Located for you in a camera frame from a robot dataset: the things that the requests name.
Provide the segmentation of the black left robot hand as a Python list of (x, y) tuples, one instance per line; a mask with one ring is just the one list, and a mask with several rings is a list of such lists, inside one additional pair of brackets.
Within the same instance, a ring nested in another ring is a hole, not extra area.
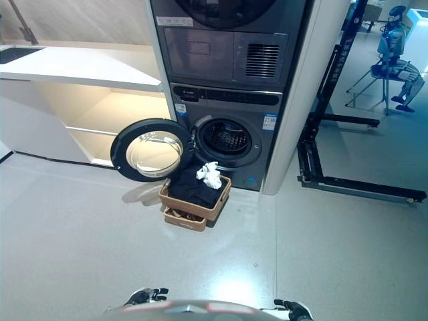
[(139, 289), (129, 297), (129, 299), (124, 303), (124, 306), (133, 306), (145, 303), (165, 301), (167, 299), (168, 293), (168, 288)]

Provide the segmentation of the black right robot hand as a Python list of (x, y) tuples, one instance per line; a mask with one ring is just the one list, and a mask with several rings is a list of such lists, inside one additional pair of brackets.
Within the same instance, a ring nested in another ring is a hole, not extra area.
[(288, 318), (293, 321), (313, 320), (313, 316), (309, 308), (300, 302), (275, 299), (275, 309), (288, 313)]

